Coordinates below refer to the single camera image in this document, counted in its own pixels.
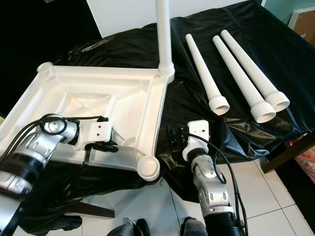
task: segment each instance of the green wall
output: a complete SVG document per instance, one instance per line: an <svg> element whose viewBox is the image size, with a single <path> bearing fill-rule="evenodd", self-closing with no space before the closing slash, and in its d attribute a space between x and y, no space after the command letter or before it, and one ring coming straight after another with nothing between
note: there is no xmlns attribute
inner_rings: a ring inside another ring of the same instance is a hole
<svg viewBox="0 0 315 236"><path fill-rule="evenodd" d="M315 0L267 0L265 8L287 24L292 11L315 6Z"/></svg>

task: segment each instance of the black plastic sheet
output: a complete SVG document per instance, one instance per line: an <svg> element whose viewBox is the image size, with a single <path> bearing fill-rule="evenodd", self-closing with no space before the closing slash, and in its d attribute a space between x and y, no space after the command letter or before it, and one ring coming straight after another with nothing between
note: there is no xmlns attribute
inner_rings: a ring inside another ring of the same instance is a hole
<svg viewBox="0 0 315 236"><path fill-rule="evenodd" d="M213 36L223 29L231 33L291 101L288 109L267 123L253 120L249 105L212 42ZM230 110L220 117L208 107L206 92L185 41L187 33L192 34L219 90L230 104ZM207 120L211 141L230 162L265 156L284 141L314 131L314 47L254 1L174 18L171 36L176 72L174 82L167 88L156 157L161 163L161 176L182 199L197 201L190 168L181 152L185 142L180 129L189 121ZM87 43L60 57L55 64L157 68L156 24ZM176 147L170 142L169 126L175 130ZM142 180L136 172L51 162L27 199L20 226L31 234L44 235L56 228L69 205L83 197L146 184L152 183Z"/></svg>

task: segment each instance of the white tile floor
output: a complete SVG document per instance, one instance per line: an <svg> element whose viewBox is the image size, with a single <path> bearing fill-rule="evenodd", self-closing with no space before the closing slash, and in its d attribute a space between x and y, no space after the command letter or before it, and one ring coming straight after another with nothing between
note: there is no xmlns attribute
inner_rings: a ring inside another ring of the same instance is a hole
<svg viewBox="0 0 315 236"><path fill-rule="evenodd" d="M219 165L227 178L227 189L233 197L228 169ZM314 236L295 202L276 172L263 174L259 160L232 164L241 196L246 207L250 236ZM153 236L178 236L180 224L187 216L202 221L199 204L183 201L165 180L136 190L122 190L103 196L93 196L86 203L112 208L115 219L83 217L77 230L58 230L48 236L105 236L122 218L145 218ZM18 229L14 236L26 236Z"/></svg>

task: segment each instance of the white tapered tube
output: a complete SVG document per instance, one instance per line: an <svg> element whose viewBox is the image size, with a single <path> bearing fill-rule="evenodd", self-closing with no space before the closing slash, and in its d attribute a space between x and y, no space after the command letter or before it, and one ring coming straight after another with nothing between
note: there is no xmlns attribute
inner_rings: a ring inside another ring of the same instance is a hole
<svg viewBox="0 0 315 236"><path fill-rule="evenodd" d="M251 114L256 122L264 123L270 121L276 115L273 107L268 102L264 101L258 90L252 84L246 73L242 70L241 66L237 63L236 59L230 53L220 37L217 35L214 36L213 42L251 107Z"/></svg>
<svg viewBox="0 0 315 236"><path fill-rule="evenodd" d="M156 0L156 9L159 54L158 72L161 76L169 76L174 73L174 64L172 63L168 0Z"/></svg>
<svg viewBox="0 0 315 236"><path fill-rule="evenodd" d="M240 64L246 70L258 90L264 96L265 101L270 103L276 112L282 111L290 104L289 99L283 92L270 82L267 76L259 69L255 62L247 55L243 48L236 42L227 30L221 32L222 38L225 40L229 48L234 53Z"/></svg>
<svg viewBox="0 0 315 236"><path fill-rule="evenodd" d="M202 84L206 90L209 99L209 107L218 116L223 115L228 111L230 105L228 104L226 98L221 95L191 34L186 35L186 41L188 43L193 61L197 67Z"/></svg>

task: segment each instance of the white plastic tray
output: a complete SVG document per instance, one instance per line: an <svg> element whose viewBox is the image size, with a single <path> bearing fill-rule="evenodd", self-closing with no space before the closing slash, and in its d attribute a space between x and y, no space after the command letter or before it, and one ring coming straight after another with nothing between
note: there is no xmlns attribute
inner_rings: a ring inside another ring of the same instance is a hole
<svg viewBox="0 0 315 236"><path fill-rule="evenodd" d="M119 151L92 151L90 165L137 171L147 181L159 176L154 153L166 88L174 74L161 77L157 69L54 66L50 62L37 72L0 126L0 153L26 124L45 114L102 115L113 126ZM52 160L82 164L84 154L60 144Z"/></svg>

